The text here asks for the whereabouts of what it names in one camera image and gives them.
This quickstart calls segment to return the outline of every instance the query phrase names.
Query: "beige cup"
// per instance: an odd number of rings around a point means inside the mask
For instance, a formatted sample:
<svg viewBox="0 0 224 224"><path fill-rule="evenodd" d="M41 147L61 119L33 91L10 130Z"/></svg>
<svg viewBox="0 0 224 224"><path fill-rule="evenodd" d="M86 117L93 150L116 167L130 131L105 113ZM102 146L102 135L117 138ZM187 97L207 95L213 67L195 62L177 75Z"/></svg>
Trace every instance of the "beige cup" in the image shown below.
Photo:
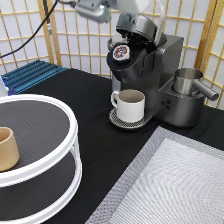
<svg viewBox="0 0 224 224"><path fill-rule="evenodd" d="M5 171L16 165L19 151L13 131L0 127L0 171Z"/></svg>

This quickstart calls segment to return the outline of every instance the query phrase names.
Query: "coffee machine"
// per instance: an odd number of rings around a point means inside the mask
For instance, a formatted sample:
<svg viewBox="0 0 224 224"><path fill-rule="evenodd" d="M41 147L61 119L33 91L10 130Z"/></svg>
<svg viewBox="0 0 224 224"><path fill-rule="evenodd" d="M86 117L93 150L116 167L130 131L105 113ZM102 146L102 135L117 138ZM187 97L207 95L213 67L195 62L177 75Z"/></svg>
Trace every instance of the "coffee machine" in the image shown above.
<svg viewBox="0 0 224 224"><path fill-rule="evenodd" d="M137 127L143 126L151 117L176 127L195 125L200 120L205 95L199 91L184 95L173 89L184 39L164 33L158 39L158 27L143 15L130 18L130 15L122 13L116 30L123 41L113 45L111 40L108 42L107 63L113 73L113 83L119 84L121 91L135 89L145 94L147 118ZM211 99L217 99L217 93L209 91L213 95ZM110 113L113 124L135 128L119 123L115 116L115 113Z"/></svg>

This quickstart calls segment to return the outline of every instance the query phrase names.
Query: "stainless steel milk frother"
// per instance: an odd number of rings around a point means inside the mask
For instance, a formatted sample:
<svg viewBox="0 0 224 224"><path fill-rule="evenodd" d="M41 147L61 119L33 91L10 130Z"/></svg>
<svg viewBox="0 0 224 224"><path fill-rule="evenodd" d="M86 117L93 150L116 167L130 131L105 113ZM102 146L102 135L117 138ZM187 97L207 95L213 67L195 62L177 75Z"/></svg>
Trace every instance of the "stainless steel milk frother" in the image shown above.
<svg viewBox="0 0 224 224"><path fill-rule="evenodd" d="M219 94L201 82L203 73L195 68L181 68L175 71L173 89L179 94L192 96L202 93L211 101L218 99Z"/></svg>

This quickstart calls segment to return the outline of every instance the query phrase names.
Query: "coffee pod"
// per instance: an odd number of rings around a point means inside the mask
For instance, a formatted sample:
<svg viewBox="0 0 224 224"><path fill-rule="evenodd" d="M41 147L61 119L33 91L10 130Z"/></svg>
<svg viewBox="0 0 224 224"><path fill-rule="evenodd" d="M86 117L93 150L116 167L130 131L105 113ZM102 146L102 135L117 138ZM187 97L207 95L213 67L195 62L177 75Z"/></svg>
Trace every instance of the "coffee pod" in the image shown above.
<svg viewBox="0 0 224 224"><path fill-rule="evenodd" d="M130 59L130 48L127 45L119 45L113 51L113 59L116 62L125 62Z"/></svg>

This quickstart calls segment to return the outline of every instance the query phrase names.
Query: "drip tray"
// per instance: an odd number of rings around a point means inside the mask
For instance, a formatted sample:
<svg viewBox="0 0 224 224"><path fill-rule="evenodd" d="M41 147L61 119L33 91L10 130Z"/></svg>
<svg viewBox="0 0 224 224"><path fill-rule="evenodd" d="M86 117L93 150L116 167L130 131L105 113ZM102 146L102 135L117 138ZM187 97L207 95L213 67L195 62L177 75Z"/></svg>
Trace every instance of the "drip tray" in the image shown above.
<svg viewBox="0 0 224 224"><path fill-rule="evenodd" d="M109 114L109 119L110 122L118 128L134 131L136 129L144 127L152 119L152 115L149 113L145 113L145 116L140 121L134 123L126 123L117 117L117 110L116 108L114 108Z"/></svg>

